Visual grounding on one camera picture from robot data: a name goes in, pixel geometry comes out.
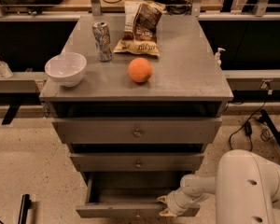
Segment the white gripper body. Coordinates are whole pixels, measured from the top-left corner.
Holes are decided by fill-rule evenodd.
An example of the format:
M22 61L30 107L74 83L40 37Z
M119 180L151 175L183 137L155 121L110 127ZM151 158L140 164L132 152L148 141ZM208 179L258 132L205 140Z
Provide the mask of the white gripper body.
M195 204L195 199L182 189L177 189L167 195L167 208L175 216L184 214Z

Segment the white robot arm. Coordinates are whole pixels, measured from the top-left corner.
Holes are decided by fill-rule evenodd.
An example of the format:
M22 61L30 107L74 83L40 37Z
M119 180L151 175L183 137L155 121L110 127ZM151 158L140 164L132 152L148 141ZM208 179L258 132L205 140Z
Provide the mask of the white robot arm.
M216 224L275 224L280 209L280 165L245 150L224 154L217 174L184 175L180 187L160 196L162 217L177 217L194 204L216 196Z

